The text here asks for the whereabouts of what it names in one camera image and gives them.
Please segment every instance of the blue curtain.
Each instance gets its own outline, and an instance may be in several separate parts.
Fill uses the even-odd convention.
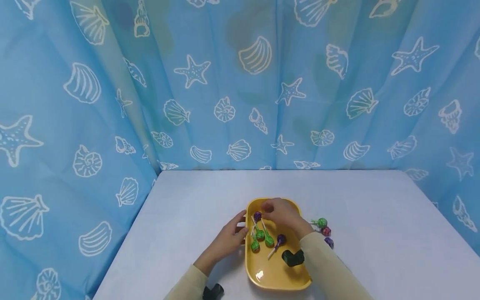
[[[0,8],[2,297],[92,297],[160,169],[399,169],[480,253],[480,2]]]

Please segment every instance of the yellow tray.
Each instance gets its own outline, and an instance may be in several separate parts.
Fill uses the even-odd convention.
[[[247,215],[245,220],[245,226],[249,230],[249,234],[245,241],[245,269],[247,270],[250,280],[260,288],[276,290],[276,291],[296,291],[306,289],[312,280],[305,268],[305,264],[289,267],[282,259],[282,253],[285,250],[292,251],[295,254],[300,250],[300,241],[297,239],[292,230],[286,227],[277,226],[272,221],[264,220],[268,233],[275,240],[278,234],[284,234],[287,237],[287,243],[280,246],[273,256],[267,260],[267,256],[273,248],[268,248],[264,241],[260,243],[260,252],[253,253],[250,245],[253,242],[253,237],[250,235],[253,221],[252,217],[256,211],[263,211],[260,205],[267,198],[257,198],[251,201],[247,206]],[[293,206],[298,210],[301,215],[301,211],[297,204],[289,199]],[[263,224],[259,222],[257,224],[260,230],[264,230]]]

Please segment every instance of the person's right hand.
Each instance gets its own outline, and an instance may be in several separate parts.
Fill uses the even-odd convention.
[[[300,216],[288,200],[281,198],[267,199],[262,203],[261,208],[265,211],[262,214],[265,220],[271,220],[277,225],[289,227],[299,240],[314,232],[312,226]]]

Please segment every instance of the table surface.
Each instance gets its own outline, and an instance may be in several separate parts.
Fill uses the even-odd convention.
[[[94,300],[163,299],[189,265],[254,198],[294,200],[305,219],[328,219],[335,252],[379,300],[476,299],[480,258],[401,171],[165,171],[158,177]],[[315,285],[260,290],[243,250],[208,286],[229,299],[324,299]]]

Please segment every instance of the person's left hand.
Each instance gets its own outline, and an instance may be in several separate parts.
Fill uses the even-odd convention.
[[[232,254],[240,245],[245,243],[248,228],[238,226],[238,223],[245,222],[246,213],[246,210],[242,210],[223,226],[210,246],[193,264],[205,275],[209,276],[217,262]]]

